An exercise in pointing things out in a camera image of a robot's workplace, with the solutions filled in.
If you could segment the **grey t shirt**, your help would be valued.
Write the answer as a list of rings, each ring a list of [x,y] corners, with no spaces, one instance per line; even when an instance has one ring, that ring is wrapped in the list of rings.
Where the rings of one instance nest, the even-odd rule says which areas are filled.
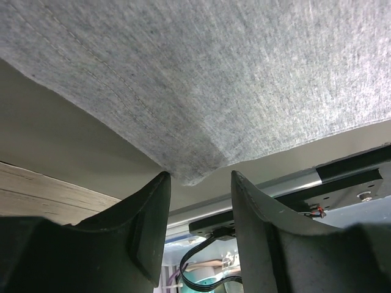
[[[390,119],[389,1],[2,1],[1,58],[190,186]]]

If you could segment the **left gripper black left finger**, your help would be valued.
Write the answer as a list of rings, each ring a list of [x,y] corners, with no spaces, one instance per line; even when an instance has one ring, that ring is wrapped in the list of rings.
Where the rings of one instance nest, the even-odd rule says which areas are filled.
[[[2,292],[152,292],[159,285],[171,196],[161,172],[77,225],[1,218]]]

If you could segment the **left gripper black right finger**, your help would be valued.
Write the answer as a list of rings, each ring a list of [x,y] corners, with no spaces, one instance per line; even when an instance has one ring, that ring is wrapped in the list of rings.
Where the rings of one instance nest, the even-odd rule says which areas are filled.
[[[251,217],[236,232],[245,292],[390,291],[389,225],[310,223],[295,233]]]

